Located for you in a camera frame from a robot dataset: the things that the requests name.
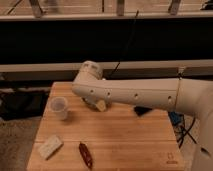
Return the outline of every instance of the wire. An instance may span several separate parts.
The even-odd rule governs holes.
[[[179,137],[179,138],[177,139],[177,142],[180,142],[180,144],[179,144],[179,147],[180,147],[180,148],[181,148],[181,146],[183,145],[184,138],[185,138],[186,135],[189,135],[189,137],[192,139],[192,141],[193,141],[195,144],[197,144],[197,142],[196,142],[196,140],[194,139],[194,137],[189,133],[190,130],[192,129],[192,127],[194,126],[195,121],[196,121],[196,119],[193,118],[193,121],[192,121],[192,123],[191,123],[191,125],[189,126],[188,129],[185,128],[185,126],[184,126],[185,123],[184,123],[183,126],[181,126],[181,137]]]
[[[17,0],[17,1],[13,1],[12,3],[13,3],[13,5],[12,5],[12,7],[8,10],[8,11],[6,11],[5,13],[7,14],[7,15],[9,15],[11,12],[13,12],[13,10],[21,3],[21,1],[22,0]]]
[[[133,38],[135,36],[135,28],[136,28],[136,22],[137,22],[137,19],[138,19],[138,15],[139,15],[139,10],[137,10],[136,14],[135,14],[135,17],[134,17],[134,21],[133,21],[133,24],[132,24],[132,29],[131,29],[131,33],[130,33],[130,36],[129,36],[129,39],[125,45],[125,48],[124,48],[124,51],[122,53],[122,57],[119,59],[116,67],[113,69],[113,71],[109,74],[109,78],[112,77],[112,75],[114,75],[114,73],[117,71],[119,65],[121,64],[121,60],[123,57],[125,57],[129,51],[129,47],[133,41]]]

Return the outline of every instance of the wooden tabletop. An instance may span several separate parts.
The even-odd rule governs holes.
[[[106,112],[88,108],[72,93],[70,82],[56,82],[51,98],[69,101],[69,116],[59,121],[48,109],[41,120],[27,170],[87,171],[78,146],[87,145],[94,171],[183,171],[184,164],[165,111],[153,110],[138,117],[133,106],[113,103]],[[44,160],[38,147],[51,135],[64,145]]]

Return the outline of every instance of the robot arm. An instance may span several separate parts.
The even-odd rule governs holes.
[[[213,170],[213,82],[190,79],[102,80],[101,67],[83,63],[72,90],[91,100],[103,99],[193,115],[201,120],[201,133],[192,171]]]

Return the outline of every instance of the red chili pepper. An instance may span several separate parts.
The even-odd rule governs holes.
[[[82,142],[80,142],[80,144],[79,144],[79,151],[84,160],[84,163],[91,170],[92,169],[92,156],[91,156],[87,146],[85,144],[83,144]]]

